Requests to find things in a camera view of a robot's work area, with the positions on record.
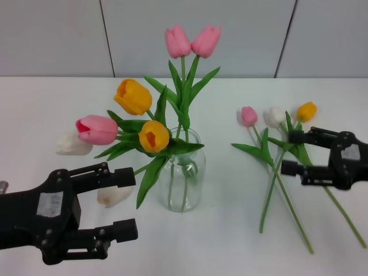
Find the artificial flower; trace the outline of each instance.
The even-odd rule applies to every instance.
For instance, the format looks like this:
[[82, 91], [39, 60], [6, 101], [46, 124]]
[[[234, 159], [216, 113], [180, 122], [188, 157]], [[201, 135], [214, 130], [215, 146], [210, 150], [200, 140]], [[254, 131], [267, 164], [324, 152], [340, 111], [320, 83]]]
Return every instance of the artificial flower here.
[[166, 29], [165, 40], [168, 54], [173, 59], [191, 53], [190, 42], [180, 25], [175, 25], [172, 30]]
[[212, 55], [221, 35], [221, 28], [214, 28], [208, 25], [191, 43], [191, 49], [201, 58], [208, 58]]
[[56, 142], [56, 153], [60, 155], [86, 155], [89, 154], [93, 145], [78, 138], [78, 131], [63, 133]]
[[297, 119], [302, 122], [310, 121], [317, 112], [317, 106], [313, 102], [307, 102], [299, 107]]
[[250, 106], [241, 109], [241, 119], [247, 127], [253, 126], [258, 121], [257, 113]]
[[134, 79], [124, 79], [114, 100], [130, 115], [143, 115], [151, 108], [150, 91]]
[[89, 115], [78, 120], [75, 125], [79, 139], [89, 144], [108, 145], [114, 142], [117, 135], [117, 124], [111, 118]]
[[122, 187], [117, 186], [98, 189], [97, 202], [105, 204], [106, 208], [111, 208], [121, 201], [127, 199], [133, 193], [134, 187]]
[[160, 152], [168, 145], [169, 134], [166, 127], [158, 121], [146, 122], [139, 133], [139, 142], [145, 151]]
[[264, 121], [271, 128], [279, 128], [285, 121], [285, 109], [273, 106], [268, 112], [264, 112]]

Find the clear glass vase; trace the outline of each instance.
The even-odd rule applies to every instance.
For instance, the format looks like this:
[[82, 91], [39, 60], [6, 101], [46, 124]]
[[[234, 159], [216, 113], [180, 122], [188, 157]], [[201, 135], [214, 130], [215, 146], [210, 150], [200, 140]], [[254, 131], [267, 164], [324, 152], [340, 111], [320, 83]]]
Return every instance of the clear glass vase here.
[[[177, 136], [178, 128], [171, 130]], [[189, 142], [200, 144], [197, 132], [189, 129]], [[181, 129], [179, 138], [185, 141]], [[201, 201], [206, 157], [202, 149], [189, 154], [174, 155], [162, 168], [159, 177], [159, 196], [163, 205], [173, 212], [194, 209]]]

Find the pink tulip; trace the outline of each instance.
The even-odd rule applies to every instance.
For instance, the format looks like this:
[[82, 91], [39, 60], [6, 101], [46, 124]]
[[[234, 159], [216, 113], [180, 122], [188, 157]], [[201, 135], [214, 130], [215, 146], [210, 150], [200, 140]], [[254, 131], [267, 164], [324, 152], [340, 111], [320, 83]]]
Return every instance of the pink tulip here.
[[258, 116], [253, 108], [245, 106], [241, 109], [241, 119], [243, 120], [244, 125], [251, 127], [257, 122]]
[[191, 43], [191, 49], [197, 55], [206, 59], [212, 55], [221, 35], [220, 27], [207, 26]]
[[173, 59], [191, 53], [190, 42], [181, 26], [175, 25], [172, 30], [166, 29], [165, 40], [168, 54]]
[[97, 115], [89, 115], [78, 120], [75, 126], [78, 138], [94, 145], [108, 145], [114, 142], [117, 135], [117, 124], [114, 120]]

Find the white label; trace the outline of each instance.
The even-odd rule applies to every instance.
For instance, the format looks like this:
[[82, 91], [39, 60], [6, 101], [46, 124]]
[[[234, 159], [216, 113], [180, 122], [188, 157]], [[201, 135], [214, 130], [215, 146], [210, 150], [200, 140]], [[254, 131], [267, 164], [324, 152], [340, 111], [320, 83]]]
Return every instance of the white label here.
[[62, 212], [63, 191], [58, 193], [41, 193], [36, 215], [57, 217]]
[[347, 160], [360, 161], [361, 153], [359, 152], [359, 146], [357, 144], [352, 144], [341, 151], [341, 158]]

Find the table surface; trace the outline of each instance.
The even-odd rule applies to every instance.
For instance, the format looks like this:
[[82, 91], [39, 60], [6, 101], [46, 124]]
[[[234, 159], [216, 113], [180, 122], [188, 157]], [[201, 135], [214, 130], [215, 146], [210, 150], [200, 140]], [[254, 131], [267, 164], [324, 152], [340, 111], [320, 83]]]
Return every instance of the table surface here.
[[[139, 81], [150, 87], [144, 80]], [[173, 89], [171, 79], [160, 79]], [[8, 192], [28, 190], [43, 183], [58, 168], [73, 169], [98, 163], [93, 156], [106, 147], [95, 146], [86, 156], [55, 154], [55, 143], [77, 119], [106, 116], [106, 109], [133, 118], [113, 101], [119, 78], [0, 78], [0, 180]], [[253, 133], [239, 124], [242, 106], [259, 114], [270, 106], [295, 111], [313, 101], [318, 112], [312, 125], [334, 131], [353, 131], [368, 142], [368, 79], [214, 79], [190, 107], [191, 127], [205, 144], [206, 176], [201, 203], [180, 214], [165, 209], [155, 186], [139, 210], [137, 188], [112, 209], [96, 202], [97, 191], [79, 195], [80, 228], [110, 225], [135, 218], [139, 238], [116, 244], [106, 260], [64, 261], [46, 266], [34, 247], [0, 251], [2, 275], [364, 275], [368, 250], [362, 249], [346, 221], [320, 187], [302, 187], [300, 180], [283, 177], [294, 207], [315, 250], [310, 255], [280, 189], [272, 195], [263, 234], [259, 219], [270, 184], [266, 166], [231, 147], [254, 144]], [[150, 89], [154, 101], [158, 93]], [[168, 126], [177, 118], [171, 106]], [[270, 136], [280, 138], [276, 129]], [[279, 149], [270, 146], [273, 157]], [[328, 150], [307, 147], [316, 164], [327, 164]], [[111, 169], [137, 169], [148, 158], [136, 151], [109, 163]], [[368, 242], [368, 185], [351, 191], [331, 189]]]

